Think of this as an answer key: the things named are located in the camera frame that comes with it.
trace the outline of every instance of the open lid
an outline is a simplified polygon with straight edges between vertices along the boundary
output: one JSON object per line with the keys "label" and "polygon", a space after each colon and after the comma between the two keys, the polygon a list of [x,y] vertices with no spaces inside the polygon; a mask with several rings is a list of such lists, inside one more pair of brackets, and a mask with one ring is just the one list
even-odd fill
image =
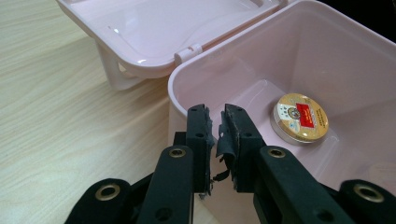
{"label": "open lid", "polygon": [[127,70],[132,66],[135,72],[142,71],[135,76],[162,77],[175,68],[176,53],[189,47],[198,51],[210,49],[272,14],[282,0],[57,1]]}

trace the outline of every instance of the pink plastic box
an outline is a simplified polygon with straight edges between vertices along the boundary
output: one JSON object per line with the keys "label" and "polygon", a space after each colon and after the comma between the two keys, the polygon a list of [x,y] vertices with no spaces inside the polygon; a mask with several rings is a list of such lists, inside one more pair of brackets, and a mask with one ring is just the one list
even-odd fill
{"label": "pink plastic box", "polygon": [[[320,3],[298,1],[173,72],[169,133],[183,130],[186,109],[205,103],[216,135],[224,104],[239,105],[268,145],[290,149],[319,182],[338,189],[360,178],[396,194],[395,88],[394,43]],[[271,111],[290,92],[325,109],[324,142],[297,147],[276,135]],[[215,185],[213,195],[206,205],[220,221],[256,221],[251,196],[233,194],[231,183]]]}
{"label": "pink plastic box", "polygon": [[57,0],[97,43],[110,85],[124,90],[285,6],[279,0]]}

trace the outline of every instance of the gold tin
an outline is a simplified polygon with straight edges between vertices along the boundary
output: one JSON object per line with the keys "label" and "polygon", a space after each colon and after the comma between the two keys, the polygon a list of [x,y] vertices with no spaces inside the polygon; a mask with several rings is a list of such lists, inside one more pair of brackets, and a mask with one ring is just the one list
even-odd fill
{"label": "gold tin", "polygon": [[318,141],[329,129],[323,108],[299,93],[280,98],[274,106],[271,125],[279,137],[297,146]]}

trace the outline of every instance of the table surface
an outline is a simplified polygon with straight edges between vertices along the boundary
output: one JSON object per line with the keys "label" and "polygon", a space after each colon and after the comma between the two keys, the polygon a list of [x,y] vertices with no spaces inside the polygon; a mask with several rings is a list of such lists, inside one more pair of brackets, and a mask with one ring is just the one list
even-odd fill
{"label": "table surface", "polygon": [[[97,181],[153,172],[167,79],[114,91],[94,41],[56,1],[0,1],[1,222],[63,223]],[[195,200],[194,222],[217,221]]]}

